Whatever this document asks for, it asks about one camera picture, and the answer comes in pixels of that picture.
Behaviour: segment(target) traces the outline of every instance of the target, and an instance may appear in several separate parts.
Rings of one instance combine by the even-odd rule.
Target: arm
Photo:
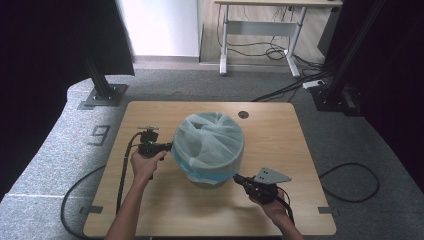
[[[137,151],[131,155],[134,180],[105,239],[134,239],[144,189],[156,170],[158,161],[165,155],[165,151],[150,159],[143,158]]]
[[[283,192],[279,189],[278,190],[278,196],[281,199],[284,199]],[[274,200],[274,202],[261,205],[258,203],[255,199],[249,197],[250,200],[254,203],[257,203],[259,206],[262,207],[262,210],[264,210],[265,214],[272,220],[272,222],[280,229],[281,233],[288,239],[288,240],[302,240],[303,236],[300,234],[299,230],[293,225],[291,222],[289,216],[287,215],[286,208],[279,203],[277,200]]]

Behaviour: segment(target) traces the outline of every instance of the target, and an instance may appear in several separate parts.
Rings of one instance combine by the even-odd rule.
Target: desk top
[[[328,204],[293,106],[241,102],[131,102],[93,201],[93,206],[103,210],[100,214],[89,214],[84,233],[105,236],[112,224],[123,157],[131,137],[139,131],[137,127],[159,127],[157,142],[170,142],[187,116],[211,111],[229,115],[243,130],[245,149],[241,175],[252,177],[262,167],[269,167],[292,177],[291,182],[278,185],[290,196],[299,231],[304,235],[335,233],[332,215],[320,214],[318,210]],[[240,111],[248,112],[249,117],[240,118]],[[132,179],[131,164],[128,164],[123,198]],[[217,187],[196,185],[168,153],[165,160],[159,162],[154,179],[143,195],[137,235],[271,236],[281,233],[232,179]]]
[[[215,0],[222,5],[293,6],[293,7],[341,7],[341,0]]]

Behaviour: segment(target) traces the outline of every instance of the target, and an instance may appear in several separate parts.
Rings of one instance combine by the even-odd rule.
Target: desk leg
[[[293,34],[293,39],[290,42],[289,50],[284,51],[284,53],[286,54],[287,63],[289,64],[290,70],[292,71],[293,77],[295,78],[300,77],[300,74],[299,74],[299,70],[297,69],[296,63],[294,62],[293,52],[294,52],[294,48],[296,47],[297,40],[299,39],[300,30],[302,29],[305,15],[306,15],[306,7],[302,7],[302,11],[300,12],[300,19],[297,22],[297,26]]]
[[[222,25],[222,47],[221,61],[219,64],[219,74],[222,76],[227,74],[227,23],[228,23],[228,5],[225,5],[224,24]]]

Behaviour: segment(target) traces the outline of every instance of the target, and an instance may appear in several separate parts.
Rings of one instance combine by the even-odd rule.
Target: plastic bag
[[[171,152],[191,181],[218,184],[238,173],[243,150],[237,122],[222,113],[204,112],[179,125]]]

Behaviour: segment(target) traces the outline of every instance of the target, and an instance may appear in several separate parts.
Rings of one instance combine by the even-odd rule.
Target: gray carpet floor
[[[118,107],[79,110],[93,88],[90,79],[68,91],[68,102],[43,146],[0,204],[0,239],[78,239],[61,222],[67,191],[107,160],[126,106],[131,101],[248,102],[294,82],[290,73],[217,70],[136,70],[136,76],[107,76],[109,83],[127,84]],[[271,101],[287,101],[287,93]],[[362,117],[318,112],[311,95],[299,89],[292,98],[318,174],[355,162],[379,178],[380,190],[363,203],[347,203],[327,195],[337,226],[334,236],[306,239],[423,239],[424,195],[399,159]],[[96,126],[108,126],[107,137],[93,136]],[[67,226],[81,235],[87,209],[102,171],[83,180],[64,208]],[[348,199],[359,199],[376,187],[362,168],[341,168],[322,185]]]

